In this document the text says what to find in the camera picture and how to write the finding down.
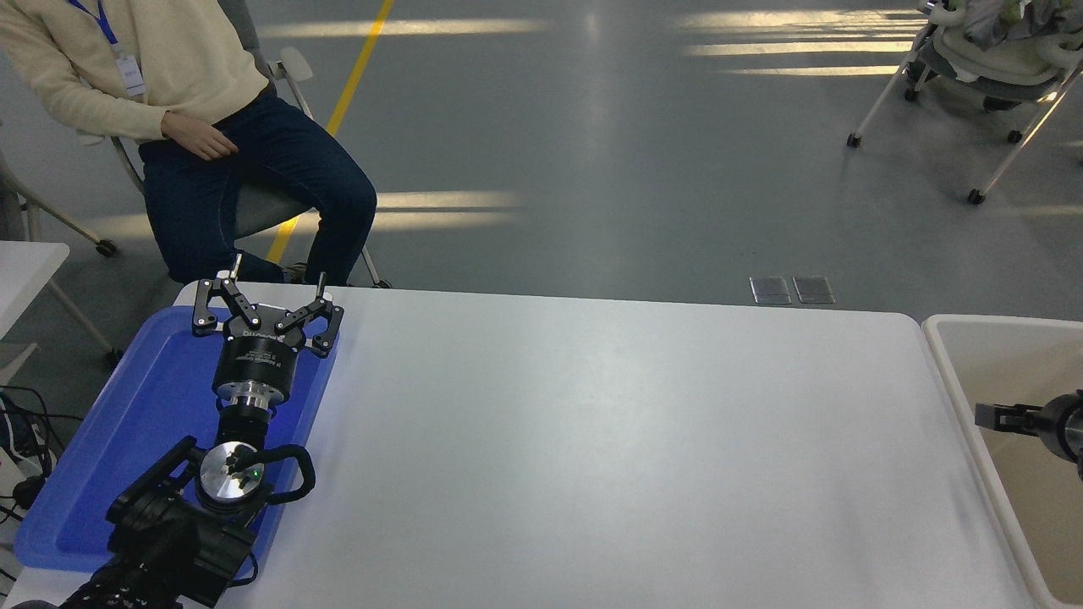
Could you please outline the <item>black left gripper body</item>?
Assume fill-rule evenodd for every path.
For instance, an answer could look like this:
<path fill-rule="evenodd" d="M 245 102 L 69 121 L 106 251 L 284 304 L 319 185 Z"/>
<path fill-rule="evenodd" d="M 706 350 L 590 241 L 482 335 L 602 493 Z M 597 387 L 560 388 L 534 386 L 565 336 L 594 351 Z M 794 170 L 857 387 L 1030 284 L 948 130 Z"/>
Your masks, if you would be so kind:
<path fill-rule="evenodd" d="M 225 338 L 212 381 L 214 391 L 227 391 L 233 385 L 263 384 L 275 391 L 293 389 L 300 348 L 306 336 L 298 328 L 276 332 L 287 310 L 274 304 L 256 304 L 258 328 L 247 327 L 239 315 L 229 319 L 223 328 Z"/>

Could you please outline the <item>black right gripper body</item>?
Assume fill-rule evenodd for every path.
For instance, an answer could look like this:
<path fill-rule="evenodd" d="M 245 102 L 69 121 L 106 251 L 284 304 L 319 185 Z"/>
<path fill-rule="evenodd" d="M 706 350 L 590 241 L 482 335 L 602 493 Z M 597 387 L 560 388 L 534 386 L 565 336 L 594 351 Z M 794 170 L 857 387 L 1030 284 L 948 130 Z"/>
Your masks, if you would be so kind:
<path fill-rule="evenodd" d="M 1045 428 L 1041 439 L 1045 448 L 1059 458 L 1082 456 L 1082 393 L 1053 398 L 1042 409 Z"/>

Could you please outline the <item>person's hand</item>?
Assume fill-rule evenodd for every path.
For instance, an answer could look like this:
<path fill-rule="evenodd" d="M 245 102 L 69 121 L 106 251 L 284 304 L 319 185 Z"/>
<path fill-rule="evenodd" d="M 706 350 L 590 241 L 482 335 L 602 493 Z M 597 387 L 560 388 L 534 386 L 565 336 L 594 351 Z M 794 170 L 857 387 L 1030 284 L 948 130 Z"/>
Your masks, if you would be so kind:
<path fill-rule="evenodd" d="M 239 153 L 239 147 L 212 124 L 177 112 L 165 112 L 160 131 L 203 161 L 220 161 Z"/>

